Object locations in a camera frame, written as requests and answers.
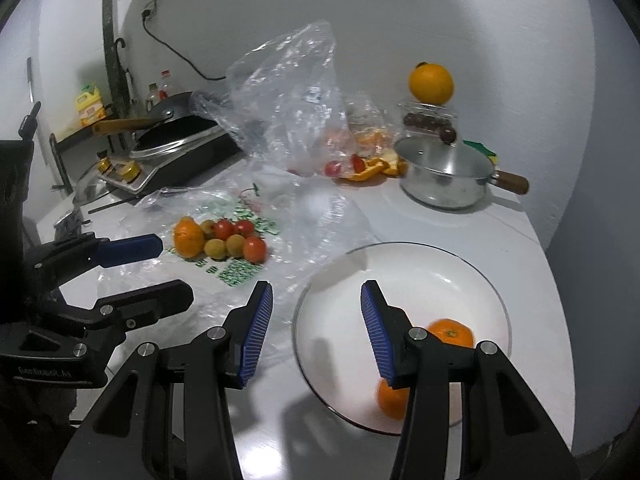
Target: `gold knob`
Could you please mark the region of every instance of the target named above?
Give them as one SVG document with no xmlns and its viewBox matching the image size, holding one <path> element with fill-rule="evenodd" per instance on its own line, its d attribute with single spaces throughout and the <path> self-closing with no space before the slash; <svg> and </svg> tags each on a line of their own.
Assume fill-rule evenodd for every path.
<svg viewBox="0 0 640 480">
<path fill-rule="evenodd" d="M 108 156 L 106 156 L 105 158 L 102 158 L 100 162 L 98 162 L 98 171 L 100 171 L 100 173 L 107 173 L 110 167 L 111 167 L 111 161 L 109 160 Z"/>
<path fill-rule="evenodd" d="M 118 170 L 118 174 L 128 184 L 136 179 L 140 171 L 142 171 L 140 165 L 135 160 L 131 160 Z"/>
</svg>

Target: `orange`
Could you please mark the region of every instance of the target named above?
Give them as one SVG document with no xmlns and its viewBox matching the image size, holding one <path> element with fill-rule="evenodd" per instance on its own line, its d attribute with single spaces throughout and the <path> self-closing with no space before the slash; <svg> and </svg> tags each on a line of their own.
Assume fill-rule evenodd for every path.
<svg viewBox="0 0 640 480">
<path fill-rule="evenodd" d="M 390 416 L 395 420 L 403 420 L 406 407 L 409 404 L 409 391 L 409 388 L 394 390 L 386 385 L 384 379 L 380 379 L 376 392 L 376 401 L 386 416 Z"/>
<path fill-rule="evenodd" d="M 453 79 L 441 65 L 420 63 L 409 76 L 409 90 L 421 103 L 442 106 L 453 95 Z"/>
<path fill-rule="evenodd" d="M 180 218 L 174 228 L 174 247 L 183 258 L 194 258 L 204 250 L 204 232 L 190 216 Z"/>
<path fill-rule="evenodd" d="M 439 319 L 431 323 L 427 330 L 443 343 L 475 348 L 474 334 L 468 326 L 452 319 Z"/>
</svg>

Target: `white bowl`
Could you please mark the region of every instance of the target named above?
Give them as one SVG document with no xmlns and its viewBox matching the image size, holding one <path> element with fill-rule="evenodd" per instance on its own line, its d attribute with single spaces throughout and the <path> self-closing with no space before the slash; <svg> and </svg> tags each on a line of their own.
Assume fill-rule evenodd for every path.
<svg viewBox="0 0 640 480">
<path fill-rule="evenodd" d="M 511 354 L 511 327 L 493 285 L 472 265 L 442 249 L 410 242 L 362 247 L 324 267 L 300 297 L 293 345 L 306 382 L 322 402 L 352 424 L 400 434 L 402 421 L 376 403 L 380 375 L 360 311 L 360 287 L 377 280 L 388 304 L 412 325 L 450 318 L 468 326 L 476 344 L 495 342 Z M 452 384 L 449 422 L 462 417 L 460 385 Z"/>
</svg>

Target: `yellow plastic bottle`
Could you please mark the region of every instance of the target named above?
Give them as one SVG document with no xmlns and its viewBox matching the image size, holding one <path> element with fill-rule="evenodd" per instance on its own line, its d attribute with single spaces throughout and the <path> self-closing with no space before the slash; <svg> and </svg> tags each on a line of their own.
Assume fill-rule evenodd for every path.
<svg viewBox="0 0 640 480">
<path fill-rule="evenodd" d="M 98 90 L 95 83 L 82 88 L 81 94 L 76 97 L 76 109 L 80 115 L 82 127 L 94 124 L 107 116 L 102 104 L 100 90 Z"/>
</svg>

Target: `white wall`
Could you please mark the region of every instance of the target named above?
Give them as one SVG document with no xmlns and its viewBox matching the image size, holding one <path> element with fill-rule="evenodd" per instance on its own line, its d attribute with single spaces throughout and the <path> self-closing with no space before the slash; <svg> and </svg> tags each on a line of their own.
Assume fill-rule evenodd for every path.
<svg viewBox="0 0 640 480">
<path fill-rule="evenodd" d="M 640 406 L 640 45 L 612 0 L 589 0 L 596 89 L 589 141 L 546 252 L 575 369 L 574 453 L 624 431 Z"/>
<path fill-rule="evenodd" d="M 142 31 L 149 0 L 132 0 L 124 37 L 136 80 L 171 69 L 204 82 Z M 419 61 L 447 66 L 461 133 L 531 180 L 527 212 L 546 246 L 580 167 L 593 102 L 593 28 L 587 0 L 159 0 L 149 27 L 210 76 L 249 49 L 325 18 L 337 38 L 341 88 L 391 107 L 408 97 Z"/>
<path fill-rule="evenodd" d="M 0 32 L 0 81 L 2 82 L 0 139 L 18 140 L 20 123 L 33 106 L 27 83 L 26 61 L 29 56 L 34 61 L 36 77 L 34 97 L 36 100 L 39 99 L 37 50 L 41 3 L 42 0 L 21 0 Z M 62 200 L 59 192 L 50 189 L 56 181 L 50 166 L 48 127 L 42 116 L 39 116 L 39 123 L 40 139 L 34 139 L 36 142 L 31 165 L 29 197 L 24 205 L 24 216 L 34 222 L 41 220 Z"/>
</svg>

